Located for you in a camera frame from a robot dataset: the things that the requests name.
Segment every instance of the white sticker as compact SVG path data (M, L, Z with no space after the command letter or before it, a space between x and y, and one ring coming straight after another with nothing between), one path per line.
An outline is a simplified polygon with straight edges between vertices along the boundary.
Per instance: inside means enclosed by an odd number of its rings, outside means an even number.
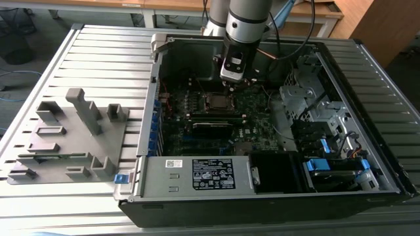
M241 61L242 60L240 60L238 58L230 58L230 62L233 63L233 64L241 64Z
M165 167L166 168L181 168L182 167L182 160L166 160Z
M122 3L122 6L140 7L140 4L124 4Z

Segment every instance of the aluminum extrusion table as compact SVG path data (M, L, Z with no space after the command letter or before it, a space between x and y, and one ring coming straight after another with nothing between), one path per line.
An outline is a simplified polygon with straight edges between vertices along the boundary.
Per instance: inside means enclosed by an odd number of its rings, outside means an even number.
M34 108L42 100L50 99L58 105L66 105L64 96L69 87L82 88L86 99L93 100L97 107L120 103L130 109L118 169L133 168L146 82L150 77L149 42L157 32L198 34L190 30L89 25L74 25L70 29L0 142L0 231L14 229L18 234L53 232L68 235L213 235L297 230L310 235L337 235L344 230L352 230L352 234L365 234L368 230L372 234L377 232L384 235L396 230L398 234L417 231L420 227L414 224L420 223L418 198L393 207L374 208L341 220L141 229L117 207L112 196L112 182L6 184L6 174L14 165L16 154L29 139L30 134L26 131L33 130L37 122ZM312 41L324 42L330 50L384 139L412 182L418 186L417 111L361 44L352 40L313 38Z

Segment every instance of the blue cable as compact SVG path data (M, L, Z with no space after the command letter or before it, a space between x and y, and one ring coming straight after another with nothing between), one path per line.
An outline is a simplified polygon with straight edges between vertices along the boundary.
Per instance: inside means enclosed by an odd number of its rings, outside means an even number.
M4 75L8 75L8 74L12 74L12 73L33 73L33 74L37 74L38 76L41 76L42 74L38 73L37 71L32 71L32 70L16 70L16 71L8 71L8 70L4 70L0 68L0 70L2 71L6 71L4 74L0 75L4 76ZM5 101L5 102L21 102L21 101L25 101L25 99L18 99L18 100L13 100L13 99L5 99L5 98L0 98L1 101Z
M21 101L24 101L25 99L13 100L13 99L5 99L5 98L1 98L1 97L0 97L0 100L4 101L4 102L21 102Z

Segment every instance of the barcode sticker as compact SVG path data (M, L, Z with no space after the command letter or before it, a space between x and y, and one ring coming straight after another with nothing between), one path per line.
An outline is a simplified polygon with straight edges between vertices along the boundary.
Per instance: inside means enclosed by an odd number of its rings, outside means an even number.
M140 4L124 4L122 3L122 6L140 7L141 5Z
M166 160L165 167L166 168L181 168L182 167L182 160Z

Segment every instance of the wooden table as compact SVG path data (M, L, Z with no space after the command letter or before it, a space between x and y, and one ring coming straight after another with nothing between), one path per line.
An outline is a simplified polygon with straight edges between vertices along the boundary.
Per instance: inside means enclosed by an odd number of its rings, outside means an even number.
M5 0L4 7L41 8L48 10L76 10L137 13L144 15L146 28L154 28L156 15L197 16L202 14L202 0ZM342 13L332 12L322 3L316 4L316 23L322 26L317 37L328 37ZM300 3L292 9L288 22L310 22L310 4Z

